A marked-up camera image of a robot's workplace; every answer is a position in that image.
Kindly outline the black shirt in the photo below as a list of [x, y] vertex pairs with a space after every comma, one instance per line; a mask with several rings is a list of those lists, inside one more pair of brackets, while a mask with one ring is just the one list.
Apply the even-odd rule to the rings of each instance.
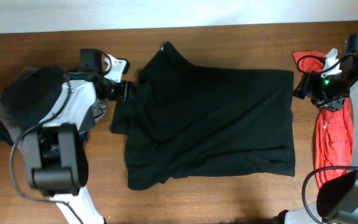
[[190, 176], [294, 176], [293, 82], [288, 70], [194, 65], [164, 43], [114, 110], [111, 131], [126, 135], [128, 187]]

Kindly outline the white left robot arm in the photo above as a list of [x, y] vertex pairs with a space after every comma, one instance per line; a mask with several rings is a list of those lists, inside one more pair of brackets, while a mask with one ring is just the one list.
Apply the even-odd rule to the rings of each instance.
[[68, 223], [105, 223], [86, 186], [89, 168], [80, 128], [97, 101], [126, 102], [135, 86], [96, 72], [69, 72], [63, 80], [50, 112], [17, 140], [29, 185], [43, 195], [40, 202], [54, 203]]

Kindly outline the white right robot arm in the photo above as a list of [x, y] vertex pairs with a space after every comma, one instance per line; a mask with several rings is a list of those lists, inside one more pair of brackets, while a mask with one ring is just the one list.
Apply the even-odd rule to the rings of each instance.
[[[283, 211], [278, 223], [358, 223], [358, 51], [349, 52], [333, 62], [325, 60], [320, 72], [303, 74], [294, 91], [297, 98], [311, 98], [318, 108], [339, 109], [333, 103], [348, 98], [352, 105], [354, 141], [351, 163], [347, 166], [324, 166], [310, 172], [303, 181], [303, 208]], [[306, 186], [312, 176], [327, 170], [343, 170], [345, 174], [324, 183], [315, 203], [309, 204]]]

